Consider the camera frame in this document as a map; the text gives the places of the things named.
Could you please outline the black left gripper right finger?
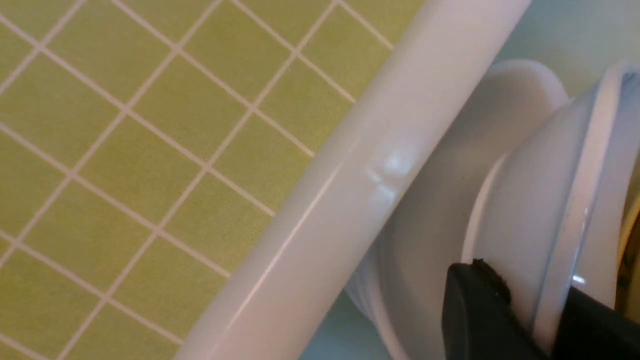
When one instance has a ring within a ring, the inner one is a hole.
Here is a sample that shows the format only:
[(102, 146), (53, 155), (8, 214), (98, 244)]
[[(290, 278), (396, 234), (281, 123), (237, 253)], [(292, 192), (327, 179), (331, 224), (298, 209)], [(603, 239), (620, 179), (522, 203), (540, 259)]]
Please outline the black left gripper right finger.
[(556, 360), (638, 360), (640, 326), (571, 287), (555, 338)]

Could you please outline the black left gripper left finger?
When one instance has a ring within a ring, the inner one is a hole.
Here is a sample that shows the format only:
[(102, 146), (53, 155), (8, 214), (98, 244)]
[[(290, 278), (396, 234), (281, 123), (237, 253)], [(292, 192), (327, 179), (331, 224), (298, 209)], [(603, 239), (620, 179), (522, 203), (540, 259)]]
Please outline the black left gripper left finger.
[(451, 264), (442, 305), (446, 360), (544, 360), (511, 301), (505, 280), (484, 260)]

